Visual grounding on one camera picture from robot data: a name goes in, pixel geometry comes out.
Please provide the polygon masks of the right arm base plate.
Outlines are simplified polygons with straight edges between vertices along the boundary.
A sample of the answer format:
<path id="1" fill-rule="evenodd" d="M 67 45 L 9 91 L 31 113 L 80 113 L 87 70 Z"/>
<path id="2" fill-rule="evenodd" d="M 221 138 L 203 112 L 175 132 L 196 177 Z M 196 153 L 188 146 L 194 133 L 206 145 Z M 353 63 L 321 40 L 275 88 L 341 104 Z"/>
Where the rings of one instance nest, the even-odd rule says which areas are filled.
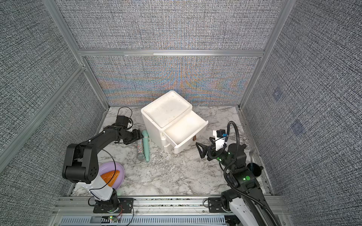
<path id="1" fill-rule="evenodd" d="M 207 199 L 207 206 L 210 213 L 226 213 L 220 197 L 209 197 Z"/>

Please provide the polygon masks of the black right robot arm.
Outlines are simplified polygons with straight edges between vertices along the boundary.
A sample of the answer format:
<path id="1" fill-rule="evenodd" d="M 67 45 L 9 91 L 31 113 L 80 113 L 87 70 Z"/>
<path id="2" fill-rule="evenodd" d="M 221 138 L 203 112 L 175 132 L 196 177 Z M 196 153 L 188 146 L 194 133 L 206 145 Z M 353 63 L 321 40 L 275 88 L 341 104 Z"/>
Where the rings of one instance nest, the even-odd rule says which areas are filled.
<path id="1" fill-rule="evenodd" d="M 263 167 L 247 163 L 246 144 L 227 145 L 226 137 L 210 138 L 211 145 L 197 142 L 200 157 L 216 160 L 221 166 L 229 189 L 219 199 L 209 198 L 211 212 L 230 212 L 242 226 L 278 226 L 277 217 L 269 207 L 257 180 Z"/>

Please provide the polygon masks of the white top drawer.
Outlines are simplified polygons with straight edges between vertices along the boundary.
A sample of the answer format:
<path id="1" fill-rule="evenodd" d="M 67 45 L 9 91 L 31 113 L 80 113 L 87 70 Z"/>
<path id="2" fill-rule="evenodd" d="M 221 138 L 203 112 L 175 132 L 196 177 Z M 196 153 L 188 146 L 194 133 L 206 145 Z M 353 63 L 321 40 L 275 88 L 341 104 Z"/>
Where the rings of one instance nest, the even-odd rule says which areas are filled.
<path id="1" fill-rule="evenodd" d="M 173 152 L 179 154 L 205 132 L 208 121 L 191 111 L 175 124 L 165 130 L 166 140 L 173 147 Z"/>

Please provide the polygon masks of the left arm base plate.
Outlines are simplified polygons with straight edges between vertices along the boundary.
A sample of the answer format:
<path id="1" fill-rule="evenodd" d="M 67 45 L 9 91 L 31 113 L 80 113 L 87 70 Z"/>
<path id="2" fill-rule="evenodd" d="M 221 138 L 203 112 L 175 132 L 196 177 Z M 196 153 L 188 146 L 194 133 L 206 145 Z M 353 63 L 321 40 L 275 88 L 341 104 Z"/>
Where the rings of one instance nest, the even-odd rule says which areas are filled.
<path id="1" fill-rule="evenodd" d="M 115 213 L 132 213 L 134 199 L 133 198 L 118 198 L 117 202 L 96 201 L 93 213 L 97 214 L 115 214 Z"/>

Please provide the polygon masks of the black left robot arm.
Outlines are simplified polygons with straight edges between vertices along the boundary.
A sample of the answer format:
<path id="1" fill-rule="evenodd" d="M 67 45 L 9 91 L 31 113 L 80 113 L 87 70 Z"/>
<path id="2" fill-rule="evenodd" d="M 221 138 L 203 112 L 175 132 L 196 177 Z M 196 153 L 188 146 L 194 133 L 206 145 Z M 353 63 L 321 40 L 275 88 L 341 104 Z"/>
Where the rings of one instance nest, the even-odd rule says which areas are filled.
<path id="1" fill-rule="evenodd" d="M 143 139 L 142 132 L 132 129 L 133 121 L 127 116 L 117 116 L 115 123 L 106 126 L 102 132 L 79 143 L 70 144 L 66 149 L 62 177 L 72 183 L 81 183 L 97 203 L 118 202 L 117 192 L 99 174 L 98 153 L 112 142 L 125 145 Z"/>

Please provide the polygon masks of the mint green microphone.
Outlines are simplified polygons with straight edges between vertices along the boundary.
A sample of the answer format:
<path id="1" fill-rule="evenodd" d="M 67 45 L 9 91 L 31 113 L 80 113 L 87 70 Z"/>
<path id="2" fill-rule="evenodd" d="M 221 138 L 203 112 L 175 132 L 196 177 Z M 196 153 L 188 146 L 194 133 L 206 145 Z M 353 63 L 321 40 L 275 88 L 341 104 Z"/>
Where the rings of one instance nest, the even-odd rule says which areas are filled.
<path id="1" fill-rule="evenodd" d="M 143 149 L 146 162 L 150 161 L 150 145 L 149 145 L 149 134 L 146 130 L 142 131 L 143 135 Z"/>

